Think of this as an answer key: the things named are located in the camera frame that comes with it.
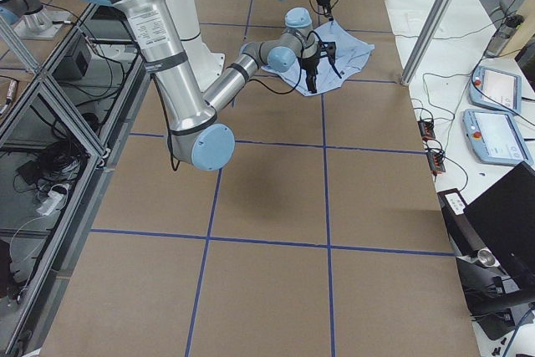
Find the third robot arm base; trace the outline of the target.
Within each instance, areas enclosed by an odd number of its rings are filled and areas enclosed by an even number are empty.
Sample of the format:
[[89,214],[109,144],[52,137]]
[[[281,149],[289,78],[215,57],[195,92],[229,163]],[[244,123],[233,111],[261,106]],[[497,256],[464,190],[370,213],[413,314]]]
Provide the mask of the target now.
[[52,40],[61,28],[41,0],[1,0],[1,17],[22,39]]

